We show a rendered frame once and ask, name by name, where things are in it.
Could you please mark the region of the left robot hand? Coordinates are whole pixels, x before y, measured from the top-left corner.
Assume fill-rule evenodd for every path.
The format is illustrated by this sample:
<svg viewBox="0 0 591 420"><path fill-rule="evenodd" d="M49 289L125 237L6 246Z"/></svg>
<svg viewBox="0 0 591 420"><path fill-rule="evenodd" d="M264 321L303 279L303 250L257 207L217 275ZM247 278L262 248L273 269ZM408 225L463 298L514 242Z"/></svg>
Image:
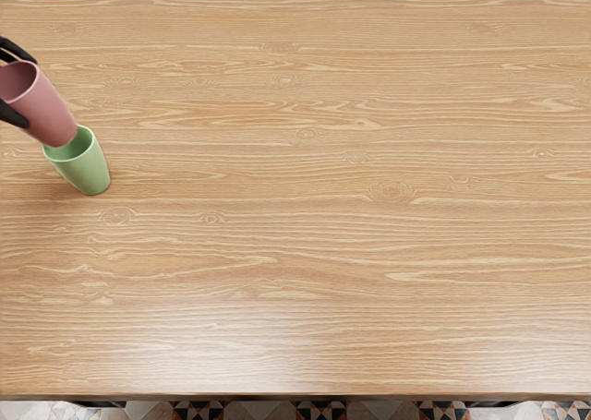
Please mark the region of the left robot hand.
<svg viewBox="0 0 591 420"><path fill-rule="evenodd" d="M7 64L17 61L28 61L37 64L37 60L32 55L3 36L0 36L0 61ZM14 110L1 98L0 120L21 129L27 129L30 126L30 122L26 117Z"/></svg>

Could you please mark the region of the pink cup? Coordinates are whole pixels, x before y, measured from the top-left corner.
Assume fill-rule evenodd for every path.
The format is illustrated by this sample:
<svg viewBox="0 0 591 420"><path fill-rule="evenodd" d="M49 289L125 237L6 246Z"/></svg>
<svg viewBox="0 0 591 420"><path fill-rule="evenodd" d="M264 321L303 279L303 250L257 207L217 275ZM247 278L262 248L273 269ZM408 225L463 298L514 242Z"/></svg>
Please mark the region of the pink cup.
<svg viewBox="0 0 591 420"><path fill-rule="evenodd" d="M28 119L25 131L45 145L66 145L77 134L76 121L64 100L32 62L0 66L0 99Z"/></svg>

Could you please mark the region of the green cup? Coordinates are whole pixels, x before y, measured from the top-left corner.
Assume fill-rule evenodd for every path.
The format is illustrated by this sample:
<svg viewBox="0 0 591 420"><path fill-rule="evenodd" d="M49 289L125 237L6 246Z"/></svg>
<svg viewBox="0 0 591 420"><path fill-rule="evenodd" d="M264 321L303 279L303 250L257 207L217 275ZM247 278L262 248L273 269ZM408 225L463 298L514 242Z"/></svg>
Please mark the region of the green cup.
<svg viewBox="0 0 591 420"><path fill-rule="evenodd" d="M78 125L77 134L66 145L43 145L42 152L55 170L84 195L99 195L111 183L101 145L93 131L86 126Z"/></svg>

